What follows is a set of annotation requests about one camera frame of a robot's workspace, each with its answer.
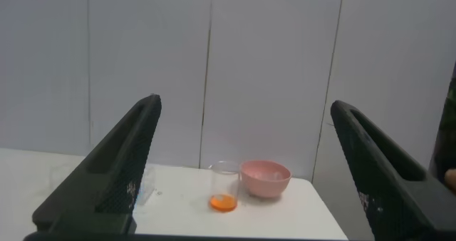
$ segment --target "table surface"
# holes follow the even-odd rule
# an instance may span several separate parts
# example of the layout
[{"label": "table surface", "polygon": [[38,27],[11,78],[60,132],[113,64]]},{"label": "table surface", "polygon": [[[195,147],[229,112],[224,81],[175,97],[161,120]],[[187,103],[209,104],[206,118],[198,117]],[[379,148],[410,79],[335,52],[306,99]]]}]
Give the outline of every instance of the table surface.
[{"label": "table surface", "polygon": [[[50,172],[75,168],[82,156],[0,148],[0,237],[22,240],[36,230],[33,211],[51,193]],[[155,191],[133,217],[137,234],[347,240],[312,184],[292,178],[279,199],[243,189],[232,212],[208,207],[210,170],[150,165]]]}]

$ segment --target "clear glass beaker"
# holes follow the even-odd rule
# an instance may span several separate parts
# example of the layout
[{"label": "clear glass beaker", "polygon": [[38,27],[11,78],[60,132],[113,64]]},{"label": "clear glass beaker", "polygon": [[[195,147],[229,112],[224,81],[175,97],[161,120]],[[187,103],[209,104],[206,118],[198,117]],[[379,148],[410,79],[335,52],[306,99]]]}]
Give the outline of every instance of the clear glass beaker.
[{"label": "clear glass beaker", "polygon": [[220,212],[230,212],[237,206],[239,165],[219,161],[209,167],[212,171],[209,205]]}]

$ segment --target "pink bowl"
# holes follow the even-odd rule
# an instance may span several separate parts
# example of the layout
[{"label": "pink bowl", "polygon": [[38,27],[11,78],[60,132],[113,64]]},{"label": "pink bowl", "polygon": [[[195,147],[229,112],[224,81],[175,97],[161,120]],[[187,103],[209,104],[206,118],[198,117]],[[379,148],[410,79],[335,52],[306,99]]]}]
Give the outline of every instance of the pink bowl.
[{"label": "pink bowl", "polygon": [[278,197],[290,182],[291,172],[270,160],[250,160],[241,165],[241,180],[249,192],[262,198]]}]

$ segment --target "white wall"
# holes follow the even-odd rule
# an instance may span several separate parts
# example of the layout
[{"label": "white wall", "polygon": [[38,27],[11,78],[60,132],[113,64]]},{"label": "white wall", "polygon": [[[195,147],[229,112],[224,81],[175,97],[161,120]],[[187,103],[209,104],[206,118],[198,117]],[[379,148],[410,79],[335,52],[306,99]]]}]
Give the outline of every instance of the white wall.
[{"label": "white wall", "polygon": [[455,0],[343,0],[313,185],[347,236],[371,237],[332,124],[352,104],[428,168],[456,59]]},{"label": "white wall", "polygon": [[97,144],[159,94],[154,163],[198,167],[211,0],[90,0],[90,116]]},{"label": "white wall", "polygon": [[340,1],[212,1],[202,167],[274,159],[311,178]]},{"label": "white wall", "polygon": [[87,0],[0,0],[0,147],[85,155]]}]

